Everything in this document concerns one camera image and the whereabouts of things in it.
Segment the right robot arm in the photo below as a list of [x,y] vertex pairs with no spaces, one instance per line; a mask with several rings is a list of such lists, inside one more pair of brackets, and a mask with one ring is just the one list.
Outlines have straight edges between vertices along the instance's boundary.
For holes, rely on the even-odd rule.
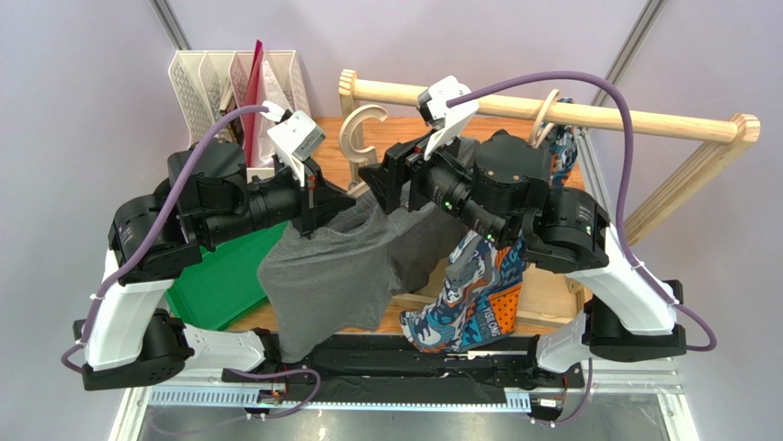
[[629,262],[617,226],[596,200],[552,184],[549,151],[505,130],[479,145],[471,165],[449,148],[425,154],[423,145],[398,143],[381,162],[359,169],[384,212],[435,204],[491,246],[593,294],[571,322],[530,340],[528,376],[561,374],[591,357],[634,363],[686,352],[676,321],[681,284],[644,277]]

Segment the grey shorts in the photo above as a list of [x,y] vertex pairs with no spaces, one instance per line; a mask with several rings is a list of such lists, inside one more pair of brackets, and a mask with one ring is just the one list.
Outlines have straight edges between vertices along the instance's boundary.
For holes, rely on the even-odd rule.
[[376,330],[392,297],[425,287],[466,231],[433,203],[385,214],[369,190],[310,239],[287,226],[257,269],[282,360],[298,362],[346,328]]

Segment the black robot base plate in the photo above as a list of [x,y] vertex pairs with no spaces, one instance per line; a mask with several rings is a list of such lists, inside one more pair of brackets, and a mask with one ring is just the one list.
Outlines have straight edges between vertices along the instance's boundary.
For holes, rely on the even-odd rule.
[[369,407],[512,406],[516,392],[552,393],[557,401],[582,389],[584,367],[563,374],[534,370],[531,338],[513,336],[478,349],[425,354],[403,336],[339,334],[298,362],[286,363],[275,335],[259,367],[223,371],[226,383],[253,382],[271,397],[317,404]]

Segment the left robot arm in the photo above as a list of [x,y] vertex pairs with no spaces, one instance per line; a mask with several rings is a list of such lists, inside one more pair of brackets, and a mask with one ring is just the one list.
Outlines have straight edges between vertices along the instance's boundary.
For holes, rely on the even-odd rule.
[[270,178],[250,177],[242,147],[218,139],[202,152],[171,154],[167,167],[152,194],[116,211],[102,285],[88,316],[74,323],[88,391],[152,386],[198,370],[228,382],[273,373],[281,355],[270,331],[200,329],[171,316],[160,300],[204,251],[282,223],[311,238],[356,203],[314,160],[306,161],[303,182],[281,161]]

